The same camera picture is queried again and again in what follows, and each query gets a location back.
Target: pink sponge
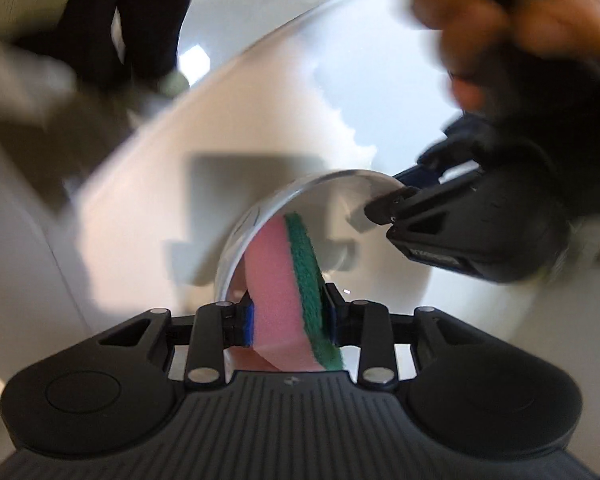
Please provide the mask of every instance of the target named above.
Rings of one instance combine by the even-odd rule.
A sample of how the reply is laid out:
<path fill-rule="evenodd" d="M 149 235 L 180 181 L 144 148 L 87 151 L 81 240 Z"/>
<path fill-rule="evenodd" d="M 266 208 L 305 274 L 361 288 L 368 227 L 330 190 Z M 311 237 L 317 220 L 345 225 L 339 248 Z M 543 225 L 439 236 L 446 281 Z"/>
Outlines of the pink sponge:
<path fill-rule="evenodd" d="M 253 349 L 285 372 L 322 371 L 304 331 L 302 303 L 283 216 L 269 220 L 244 254 L 254 311 Z"/>

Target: bowl rim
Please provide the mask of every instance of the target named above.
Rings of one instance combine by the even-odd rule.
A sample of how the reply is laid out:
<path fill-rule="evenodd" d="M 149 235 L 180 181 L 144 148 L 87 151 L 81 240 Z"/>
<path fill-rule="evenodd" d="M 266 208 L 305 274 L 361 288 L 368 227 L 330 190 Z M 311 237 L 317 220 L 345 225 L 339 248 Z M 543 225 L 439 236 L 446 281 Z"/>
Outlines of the bowl rim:
<path fill-rule="evenodd" d="M 293 182 L 279 188 L 271 195 L 259 200 L 253 204 L 236 222 L 231 233 L 222 247 L 222 253 L 216 269 L 216 278 L 214 280 L 214 301 L 225 301 L 229 291 L 231 279 L 234 276 L 242 256 L 247 250 L 248 245 L 254 239 L 255 235 L 262 229 L 263 225 L 275 216 L 284 206 L 296 199 L 302 193 L 319 186 L 325 182 L 340 178 L 360 177 L 367 180 L 373 180 L 377 183 L 386 184 L 386 193 L 392 192 L 404 187 L 400 181 L 385 173 L 373 170 L 331 170 L 321 173 L 311 173 Z M 253 212 L 256 211 L 256 218 L 252 220 L 252 227 L 248 231 L 243 230 Z"/>

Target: human hand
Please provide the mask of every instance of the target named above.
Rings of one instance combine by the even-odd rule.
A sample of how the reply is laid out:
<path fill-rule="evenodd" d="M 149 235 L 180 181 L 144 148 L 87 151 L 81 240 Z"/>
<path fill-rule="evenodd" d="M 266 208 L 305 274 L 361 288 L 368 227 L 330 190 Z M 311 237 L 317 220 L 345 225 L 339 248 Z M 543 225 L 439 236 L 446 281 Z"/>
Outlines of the human hand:
<path fill-rule="evenodd" d="M 540 57 L 600 61 L 600 0 L 524 0 L 510 14 L 493 0 L 413 0 L 426 27 L 440 30 L 440 57 L 461 108 L 482 107 L 470 82 L 480 54 L 506 38 Z"/>

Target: sponge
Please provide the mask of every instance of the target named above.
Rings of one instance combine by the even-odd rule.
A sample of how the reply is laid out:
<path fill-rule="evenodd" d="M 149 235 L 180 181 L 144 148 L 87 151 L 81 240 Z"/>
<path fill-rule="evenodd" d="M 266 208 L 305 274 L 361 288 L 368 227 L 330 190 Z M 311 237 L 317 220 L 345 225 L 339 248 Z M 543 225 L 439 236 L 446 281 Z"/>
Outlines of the sponge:
<path fill-rule="evenodd" d="M 311 240 L 298 213 L 285 215 L 285 222 L 302 302 L 304 333 L 309 338 L 314 357 L 325 369 L 342 370 L 344 366 L 340 349 L 327 338 L 322 321 L 320 290 L 324 280 Z"/>
<path fill-rule="evenodd" d="M 253 349 L 282 371 L 342 369 L 322 325 L 322 275 L 298 214 L 275 216 L 244 255 L 254 304 Z"/>

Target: metal screw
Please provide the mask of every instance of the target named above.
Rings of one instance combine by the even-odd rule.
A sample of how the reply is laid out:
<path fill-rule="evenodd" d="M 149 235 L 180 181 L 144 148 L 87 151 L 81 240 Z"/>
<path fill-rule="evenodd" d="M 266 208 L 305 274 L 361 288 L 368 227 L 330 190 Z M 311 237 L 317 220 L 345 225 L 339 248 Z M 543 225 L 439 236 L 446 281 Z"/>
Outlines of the metal screw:
<path fill-rule="evenodd" d="M 362 373 L 362 378 L 367 383 L 373 384 L 387 384 L 394 380 L 395 373 L 389 368 L 383 366 L 374 366 L 373 368 L 367 368 Z"/>
<path fill-rule="evenodd" d="M 291 376 L 285 379 L 284 383 L 287 386 L 296 386 L 296 384 L 298 384 L 300 382 L 300 379 L 298 379 L 295 376 Z"/>
<path fill-rule="evenodd" d="M 192 383 L 209 384 L 215 383 L 220 378 L 220 372 L 215 368 L 194 368 L 187 377 Z"/>

